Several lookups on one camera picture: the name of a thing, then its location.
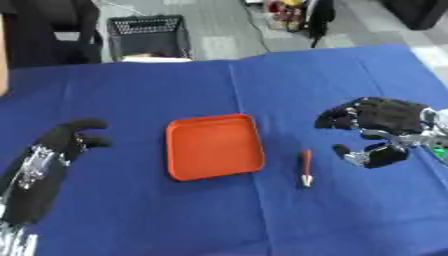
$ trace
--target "floor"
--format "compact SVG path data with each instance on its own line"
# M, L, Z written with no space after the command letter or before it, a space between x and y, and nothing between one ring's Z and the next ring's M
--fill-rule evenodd
M100 31L109 17L182 14L186 18L194 59L237 59L270 51L306 50L310 40L299 34L271 30L258 9L251 15L240 0L94 0L102 10ZM431 30L411 31L377 0L336 0L337 18L318 48L405 43L448 85L448 15ZM250 20L262 33L255 29ZM110 60L104 49L104 59Z

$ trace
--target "blue cloth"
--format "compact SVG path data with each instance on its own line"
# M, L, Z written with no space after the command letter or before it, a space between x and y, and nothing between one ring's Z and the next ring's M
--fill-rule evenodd
M83 155L35 230L37 255L422 255L448 250L448 170L422 150L376 170L339 160L356 132L316 130L361 96L448 108L447 89L404 46L272 53L238 61L18 70L0 99L0 169L54 125L109 122L115 145ZM244 112L266 152L260 172L180 183L164 129ZM298 152L315 182L297 190Z

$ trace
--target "cable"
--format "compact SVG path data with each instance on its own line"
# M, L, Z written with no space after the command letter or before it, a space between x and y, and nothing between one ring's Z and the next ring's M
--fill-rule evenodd
M238 0L241 3L241 6L243 7L244 11L247 14L247 21L249 22L249 24L252 25L252 27L255 28L255 30L258 31L258 41L261 44L261 46L263 46L264 50L266 52L271 52L271 50L269 49L269 47L266 44L266 41L264 40L264 35L263 35L263 31L261 31L261 29L254 23L254 17L252 16L252 13L249 11L249 9L247 8L247 6L243 3L243 0Z
M105 4L111 5L111 6L115 6L115 7L124 9L124 10L131 11L131 12L133 12L133 13L135 13L135 14L138 14L138 15L142 15L142 16L143 16L143 15L146 15L146 14L144 14L143 12L141 12L141 11L137 11L137 10L134 9L134 8L127 7L127 6L120 5L120 4L116 4L116 3L113 3L113 2L109 2L109 1L107 1L107 0L96 0L95 2L102 2L102 3L105 3Z

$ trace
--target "orange tray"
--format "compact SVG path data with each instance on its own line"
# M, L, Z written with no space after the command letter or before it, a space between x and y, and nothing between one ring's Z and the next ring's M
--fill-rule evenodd
M180 181L260 170L264 153L250 116L232 114L172 121L168 171Z

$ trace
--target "robotic hand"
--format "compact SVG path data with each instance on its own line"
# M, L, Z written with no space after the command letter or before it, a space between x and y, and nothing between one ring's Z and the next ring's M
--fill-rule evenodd
M34 255L37 235L26 236L26 226L44 217L67 168L81 153L111 145L106 138L80 131L106 126L98 119L58 125L12 162L0 177L0 256Z
M325 111L315 127L359 129L364 139L386 140L360 152L333 146L339 157L357 166L378 168L403 161L409 149L417 146L448 165L448 109L435 111L423 104L365 97Z

